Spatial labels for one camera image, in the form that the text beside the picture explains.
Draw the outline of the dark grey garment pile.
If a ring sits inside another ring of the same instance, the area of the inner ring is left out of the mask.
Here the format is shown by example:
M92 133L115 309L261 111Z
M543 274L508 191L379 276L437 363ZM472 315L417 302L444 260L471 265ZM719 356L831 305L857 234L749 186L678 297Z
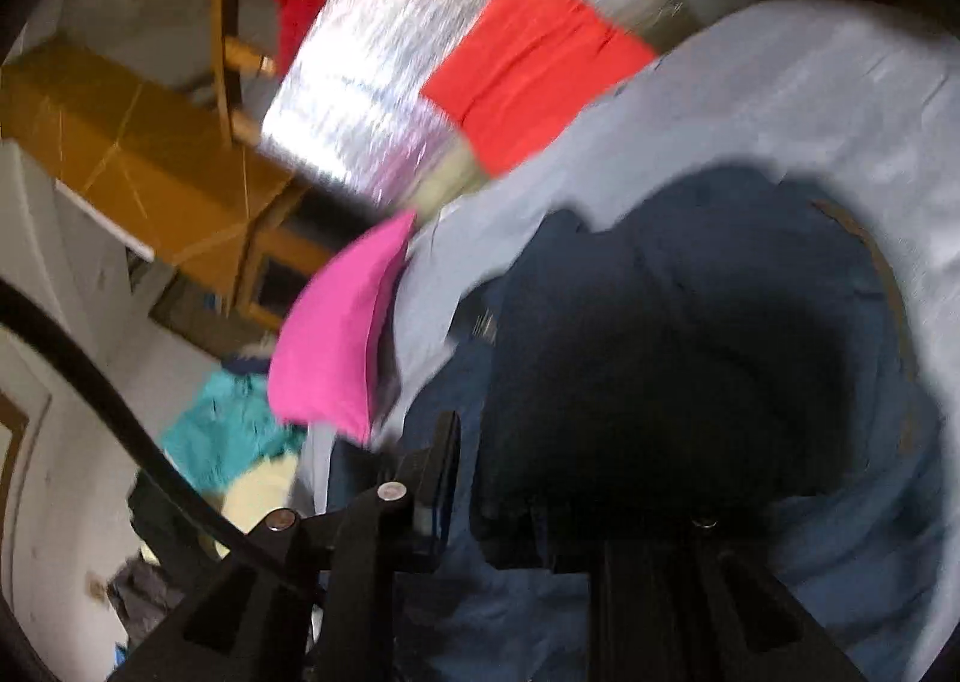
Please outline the dark grey garment pile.
M139 551L107 583L130 653L217 566L213 542L143 472L127 497Z

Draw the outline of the navy blue jacket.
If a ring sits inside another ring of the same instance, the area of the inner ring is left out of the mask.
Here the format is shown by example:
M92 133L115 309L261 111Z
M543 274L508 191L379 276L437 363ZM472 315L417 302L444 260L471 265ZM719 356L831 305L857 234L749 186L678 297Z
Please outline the navy blue jacket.
M553 212L451 334L462 367L404 423L418 448L459 417L449 540L398 575L391 680L590 680L586 575L490 565L480 501L752 501L799 601L776 569L784 508L846 501L839 529L864 539L859 492L930 457L944 422L866 223L752 166L681 177L605 230Z

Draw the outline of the grey bed sheet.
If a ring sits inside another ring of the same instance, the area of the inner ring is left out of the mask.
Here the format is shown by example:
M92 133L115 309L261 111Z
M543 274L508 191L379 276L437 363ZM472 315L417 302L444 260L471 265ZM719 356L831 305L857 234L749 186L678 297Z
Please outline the grey bed sheet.
M789 503L778 573L872 680L934 668L958 622L958 44L890 9L752 5L597 98L544 152L446 205L398 282L371 439L394 445L410 407L462 367L454 308L508 269L550 212L610 227L665 183L721 158L809 173L877 230L907 295L921 375L944 422L930 457L857 503Z

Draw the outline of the pink pillow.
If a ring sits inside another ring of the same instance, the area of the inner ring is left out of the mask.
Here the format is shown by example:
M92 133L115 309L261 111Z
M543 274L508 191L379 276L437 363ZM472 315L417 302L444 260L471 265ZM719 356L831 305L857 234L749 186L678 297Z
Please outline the pink pillow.
M407 262L416 214L404 211L348 244L308 282L278 334L267 399L285 423L329 423L371 438L379 342Z

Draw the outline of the red-orange pillow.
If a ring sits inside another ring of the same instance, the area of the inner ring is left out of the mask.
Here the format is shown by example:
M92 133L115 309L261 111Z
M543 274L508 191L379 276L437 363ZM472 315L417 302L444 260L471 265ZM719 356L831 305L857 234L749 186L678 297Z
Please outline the red-orange pillow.
M654 48L585 0L489 0L420 95L500 178L654 61Z

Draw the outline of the silver foil headboard cover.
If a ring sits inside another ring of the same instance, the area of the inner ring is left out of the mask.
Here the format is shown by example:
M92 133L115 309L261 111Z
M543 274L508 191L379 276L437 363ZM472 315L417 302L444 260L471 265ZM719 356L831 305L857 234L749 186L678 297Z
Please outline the silver foil headboard cover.
M420 88L489 0L328 0L260 128L262 154L368 209L400 204L457 144ZM661 53L698 24L682 0L586 0Z

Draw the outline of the brown geometric cabinet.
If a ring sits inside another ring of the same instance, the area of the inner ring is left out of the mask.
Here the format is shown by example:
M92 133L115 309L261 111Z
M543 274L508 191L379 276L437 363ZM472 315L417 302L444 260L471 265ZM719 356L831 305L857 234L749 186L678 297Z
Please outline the brown geometric cabinet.
M238 311L275 331L252 300L263 228L301 186L213 111L65 37L2 69L2 134L71 194Z

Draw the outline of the wooden bed headboard frame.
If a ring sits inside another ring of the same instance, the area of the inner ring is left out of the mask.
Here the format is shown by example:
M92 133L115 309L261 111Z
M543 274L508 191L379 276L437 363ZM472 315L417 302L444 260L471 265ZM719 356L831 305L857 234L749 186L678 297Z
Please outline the wooden bed headboard frame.
M257 147L260 124L244 111L242 77L273 79L274 56L239 36L239 0L212 0L213 95L226 144Z

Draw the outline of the cream yellow garment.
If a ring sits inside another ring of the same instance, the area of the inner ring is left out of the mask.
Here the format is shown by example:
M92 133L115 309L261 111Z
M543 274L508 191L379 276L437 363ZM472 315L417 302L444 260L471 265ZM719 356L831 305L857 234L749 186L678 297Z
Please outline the cream yellow garment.
M223 493L208 495L208 503L247 534L268 513L285 508L298 464L297 454L261 459L235 478Z

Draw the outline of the teal garment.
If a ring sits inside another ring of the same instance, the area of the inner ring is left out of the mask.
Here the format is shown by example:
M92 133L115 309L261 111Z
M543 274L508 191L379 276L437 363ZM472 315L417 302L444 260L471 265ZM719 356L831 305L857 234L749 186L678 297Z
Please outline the teal garment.
M264 459L301 453L306 430L280 422L267 376L212 373L194 402L161 435L161 450L197 492L224 493Z

